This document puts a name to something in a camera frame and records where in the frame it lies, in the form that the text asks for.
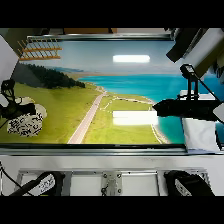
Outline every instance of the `landscape picture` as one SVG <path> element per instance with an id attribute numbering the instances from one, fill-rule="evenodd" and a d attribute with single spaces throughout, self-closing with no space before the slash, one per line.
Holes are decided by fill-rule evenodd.
<path id="1" fill-rule="evenodd" d="M 166 57 L 174 42 L 64 41 L 59 44 L 61 59 L 19 62 L 12 74 L 15 96 L 29 97 L 46 109 L 42 130 L 37 136 L 22 137 L 8 133 L 5 126 L 0 129 L 1 143 L 184 143 L 180 118 L 158 117 L 154 123 L 144 123 L 144 118 L 137 115 L 141 112 L 150 116 L 155 103 L 176 98 L 181 90 L 187 89 L 187 80 L 179 69 L 181 60 L 173 63 Z M 148 55 L 150 60 L 116 63 L 114 55 Z M 209 74 L 205 82 L 224 99 L 223 86 L 214 75 Z M 207 93 L 202 87 L 200 92 Z M 133 119 L 115 120 L 117 111 L 131 112 Z M 217 129 L 223 139 L 223 126 L 219 124 Z"/>

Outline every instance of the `shoreline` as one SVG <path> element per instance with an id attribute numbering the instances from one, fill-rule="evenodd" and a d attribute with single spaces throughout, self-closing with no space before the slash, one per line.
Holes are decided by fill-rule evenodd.
<path id="1" fill-rule="evenodd" d="M 94 86 L 96 86 L 96 88 L 101 88 L 103 91 L 107 92 L 103 86 L 97 86 L 97 85 L 96 85 L 95 83 L 93 83 L 93 82 L 85 82 L 85 83 L 87 83 L 87 84 L 89 84 L 89 85 L 94 85 Z M 146 97 L 146 96 L 141 96 L 141 97 L 144 98 L 144 99 L 146 99 L 147 101 L 151 102 L 152 105 L 156 104 L 155 101 L 153 101 L 152 99 L 150 99 L 150 98 L 148 98 L 148 97 Z M 164 144 L 172 144 L 172 142 L 168 139 L 168 137 L 167 137 L 167 136 L 160 130 L 159 125 L 151 125 L 151 126 L 154 128 L 157 137 L 158 137 Z"/>

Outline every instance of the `wooden rack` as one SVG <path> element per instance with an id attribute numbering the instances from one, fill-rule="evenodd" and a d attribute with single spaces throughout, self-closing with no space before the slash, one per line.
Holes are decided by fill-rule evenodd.
<path id="1" fill-rule="evenodd" d="M 62 50 L 56 39 L 35 39 L 26 40 L 26 43 L 22 40 L 22 44 L 17 41 L 21 47 L 19 51 L 20 61 L 30 60 L 49 60 L 49 59 L 60 59 L 58 51 Z"/>

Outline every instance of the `blue water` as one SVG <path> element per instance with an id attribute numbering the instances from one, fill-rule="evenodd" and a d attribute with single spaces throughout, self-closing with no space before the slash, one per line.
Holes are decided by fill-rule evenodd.
<path id="1" fill-rule="evenodd" d="M 141 95 L 155 102 L 176 98 L 180 90 L 187 89 L 187 80 L 181 75 L 88 76 L 79 80 L 103 86 L 108 92 Z M 215 76 L 206 77 L 205 83 L 221 100 L 224 100 L 224 85 L 221 85 Z M 201 85 L 199 92 L 208 93 Z M 160 117 L 159 126 L 172 143 L 184 143 L 180 118 Z M 224 142 L 224 125 L 219 123 L 216 128 L 220 140 Z"/>

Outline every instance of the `road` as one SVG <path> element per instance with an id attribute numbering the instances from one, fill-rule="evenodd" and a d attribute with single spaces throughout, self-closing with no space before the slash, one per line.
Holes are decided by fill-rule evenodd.
<path id="1" fill-rule="evenodd" d="M 93 102 L 93 105 L 87 112 L 86 116 L 72 135 L 72 137 L 69 139 L 68 144 L 81 144 L 82 140 L 88 131 L 88 128 L 94 118 L 94 115 L 96 114 L 96 111 L 98 109 L 98 106 L 100 105 L 100 101 L 102 98 L 106 95 L 106 92 L 103 92 L 101 95 L 99 95 L 95 101 Z"/>

